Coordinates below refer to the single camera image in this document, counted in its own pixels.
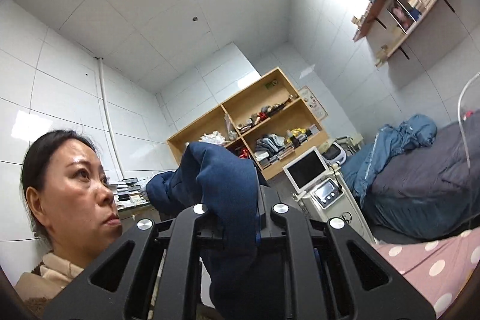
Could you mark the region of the navy blue jacket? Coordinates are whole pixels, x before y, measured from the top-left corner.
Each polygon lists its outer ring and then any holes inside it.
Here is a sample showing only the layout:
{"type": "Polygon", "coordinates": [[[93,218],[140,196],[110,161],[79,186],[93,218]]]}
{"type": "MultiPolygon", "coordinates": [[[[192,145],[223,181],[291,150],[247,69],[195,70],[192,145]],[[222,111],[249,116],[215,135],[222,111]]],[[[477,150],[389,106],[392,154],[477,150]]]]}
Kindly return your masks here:
{"type": "Polygon", "coordinates": [[[146,196],[159,213],[176,217],[202,203],[224,228],[224,248],[205,250],[210,298],[224,319],[244,319],[241,285],[257,256],[259,178],[255,164],[219,145],[191,142],[176,171],[154,176],[146,196]]]}

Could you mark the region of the pink polka dot bedsheet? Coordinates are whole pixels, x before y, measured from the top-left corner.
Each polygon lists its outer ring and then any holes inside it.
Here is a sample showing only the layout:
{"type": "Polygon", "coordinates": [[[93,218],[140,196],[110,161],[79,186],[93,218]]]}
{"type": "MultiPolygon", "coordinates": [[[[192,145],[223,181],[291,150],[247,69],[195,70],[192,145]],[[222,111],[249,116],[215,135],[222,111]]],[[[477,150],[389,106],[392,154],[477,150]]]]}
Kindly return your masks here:
{"type": "Polygon", "coordinates": [[[465,287],[479,263],[479,229],[441,241],[375,244],[376,249],[443,315],[465,287]]]}

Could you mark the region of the teal bed skirt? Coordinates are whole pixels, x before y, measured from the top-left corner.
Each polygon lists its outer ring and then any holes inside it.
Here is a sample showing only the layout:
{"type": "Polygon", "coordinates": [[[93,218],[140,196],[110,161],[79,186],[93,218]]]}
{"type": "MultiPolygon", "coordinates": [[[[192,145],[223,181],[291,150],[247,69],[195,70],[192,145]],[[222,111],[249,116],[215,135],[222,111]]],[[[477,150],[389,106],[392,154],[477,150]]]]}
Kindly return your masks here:
{"type": "Polygon", "coordinates": [[[479,216],[479,194],[467,192],[438,197],[389,197],[369,194],[362,206],[379,226],[418,240],[448,236],[479,216]]]}

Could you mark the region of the woman operator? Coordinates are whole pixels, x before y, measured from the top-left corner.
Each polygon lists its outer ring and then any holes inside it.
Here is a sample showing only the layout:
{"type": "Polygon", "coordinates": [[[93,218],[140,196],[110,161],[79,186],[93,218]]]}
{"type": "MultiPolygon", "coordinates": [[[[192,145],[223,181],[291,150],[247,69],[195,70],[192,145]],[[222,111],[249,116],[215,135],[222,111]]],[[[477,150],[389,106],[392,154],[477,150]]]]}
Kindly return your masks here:
{"type": "Polygon", "coordinates": [[[49,302],[121,237],[123,227],[95,147],[72,130],[47,132],[31,144],[21,186],[35,231],[51,246],[15,286],[40,318],[49,302]]]}

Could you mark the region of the grey quilt on bed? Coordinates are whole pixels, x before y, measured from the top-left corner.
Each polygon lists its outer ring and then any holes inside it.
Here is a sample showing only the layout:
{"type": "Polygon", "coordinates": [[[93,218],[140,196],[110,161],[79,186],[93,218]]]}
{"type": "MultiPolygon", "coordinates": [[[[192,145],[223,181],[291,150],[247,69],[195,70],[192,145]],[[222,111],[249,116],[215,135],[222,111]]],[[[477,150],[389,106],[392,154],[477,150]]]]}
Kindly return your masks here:
{"type": "Polygon", "coordinates": [[[479,214],[479,112],[438,130],[430,147],[393,157],[377,175],[364,203],[431,202],[479,214]]]}

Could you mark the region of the light blue blanket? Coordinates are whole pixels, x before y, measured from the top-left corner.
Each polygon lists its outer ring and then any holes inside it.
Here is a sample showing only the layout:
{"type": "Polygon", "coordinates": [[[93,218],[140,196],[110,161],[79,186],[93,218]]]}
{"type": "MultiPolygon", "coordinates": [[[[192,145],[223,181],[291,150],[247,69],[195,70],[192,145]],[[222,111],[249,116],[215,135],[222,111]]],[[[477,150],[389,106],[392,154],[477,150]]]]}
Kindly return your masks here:
{"type": "Polygon", "coordinates": [[[383,125],[373,143],[348,157],[341,166],[341,171],[359,206],[363,207],[368,190],[393,157],[414,149],[431,147],[437,131],[432,118],[413,115],[396,127],[383,125]]]}

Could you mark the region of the wooden cubby shelf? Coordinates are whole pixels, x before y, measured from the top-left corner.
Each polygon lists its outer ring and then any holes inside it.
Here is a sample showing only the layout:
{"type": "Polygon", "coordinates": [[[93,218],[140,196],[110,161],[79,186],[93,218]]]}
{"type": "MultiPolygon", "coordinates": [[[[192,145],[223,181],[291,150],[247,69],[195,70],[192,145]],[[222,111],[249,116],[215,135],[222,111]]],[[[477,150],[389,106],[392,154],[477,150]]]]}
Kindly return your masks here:
{"type": "Polygon", "coordinates": [[[248,155],[265,179],[272,179],[282,168],[312,146],[319,146],[328,133],[280,68],[275,68],[253,84],[196,119],[168,139],[168,146],[177,163],[186,146],[204,135],[219,132],[224,148],[248,155]],[[295,129],[312,132],[290,152],[281,154],[272,163],[260,163],[255,157],[256,141],[274,134],[289,140],[295,129]]]}

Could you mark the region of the white small machine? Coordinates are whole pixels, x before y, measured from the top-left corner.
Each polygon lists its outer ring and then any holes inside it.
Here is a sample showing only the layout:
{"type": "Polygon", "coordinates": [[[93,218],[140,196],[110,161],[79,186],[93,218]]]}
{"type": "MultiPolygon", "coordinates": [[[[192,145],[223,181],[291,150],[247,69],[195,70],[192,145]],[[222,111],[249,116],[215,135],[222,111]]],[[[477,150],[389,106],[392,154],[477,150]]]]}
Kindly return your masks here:
{"type": "Polygon", "coordinates": [[[329,165],[337,164],[341,166],[347,159],[345,149],[335,141],[330,143],[326,150],[321,152],[321,155],[329,165]]]}

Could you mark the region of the white floor lamp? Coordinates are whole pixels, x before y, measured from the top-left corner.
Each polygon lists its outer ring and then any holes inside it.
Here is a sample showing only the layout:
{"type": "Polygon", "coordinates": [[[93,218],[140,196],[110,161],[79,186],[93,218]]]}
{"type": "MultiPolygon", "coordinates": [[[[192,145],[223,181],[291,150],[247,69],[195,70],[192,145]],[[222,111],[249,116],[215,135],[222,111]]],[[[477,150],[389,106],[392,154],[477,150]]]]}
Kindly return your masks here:
{"type": "Polygon", "coordinates": [[[479,76],[480,76],[480,72],[477,72],[476,74],[473,75],[473,77],[471,77],[467,81],[465,86],[462,88],[462,91],[460,92],[460,95],[457,101],[457,107],[456,107],[456,118],[457,118],[457,122],[460,129],[461,140],[465,150],[465,159],[466,159],[466,164],[468,169],[470,169],[471,167],[471,160],[470,160],[470,151],[469,151],[470,149],[468,146],[468,141],[466,139],[464,122],[466,121],[467,118],[469,118],[470,115],[468,111],[464,110],[462,104],[463,104],[464,96],[467,93],[468,89],[473,84],[473,82],[475,82],[479,78],[479,76]]]}

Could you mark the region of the framed wall poster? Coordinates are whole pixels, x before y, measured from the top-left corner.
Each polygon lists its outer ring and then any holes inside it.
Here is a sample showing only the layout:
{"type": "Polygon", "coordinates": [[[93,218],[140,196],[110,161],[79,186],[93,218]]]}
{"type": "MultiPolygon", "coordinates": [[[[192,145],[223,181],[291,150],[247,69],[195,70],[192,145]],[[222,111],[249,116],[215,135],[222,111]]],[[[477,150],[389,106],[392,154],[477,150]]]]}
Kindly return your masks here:
{"type": "Polygon", "coordinates": [[[319,121],[328,117],[326,109],[316,98],[315,94],[310,90],[309,87],[301,87],[298,90],[298,95],[302,98],[304,103],[309,107],[309,109],[319,121]]]}

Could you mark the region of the white wall pipe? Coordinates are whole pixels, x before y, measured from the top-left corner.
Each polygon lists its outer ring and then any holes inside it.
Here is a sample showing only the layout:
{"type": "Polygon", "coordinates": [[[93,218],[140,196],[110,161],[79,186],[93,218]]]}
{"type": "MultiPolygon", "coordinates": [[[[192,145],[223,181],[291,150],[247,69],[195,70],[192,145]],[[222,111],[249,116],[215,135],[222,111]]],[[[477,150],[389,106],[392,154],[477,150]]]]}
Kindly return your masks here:
{"type": "Polygon", "coordinates": [[[116,166],[118,167],[121,177],[125,176],[125,170],[123,167],[123,164],[120,159],[120,154],[117,149],[117,144],[116,144],[116,138],[115,138],[115,133],[113,132],[113,126],[112,126],[112,120],[111,120],[111,115],[109,111],[109,106],[108,106],[108,100],[107,100],[107,89],[105,85],[105,75],[104,75],[104,66],[103,66],[103,57],[99,56],[94,56],[94,59],[97,64],[97,81],[98,81],[98,93],[99,93],[99,99],[101,101],[101,106],[103,107],[102,112],[105,118],[105,124],[106,124],[106,133],[107,133],[107,139],[110,140],[110,146],[111,146],[111,154],[112,154],[112,159],[116,163],[116,166]]]}

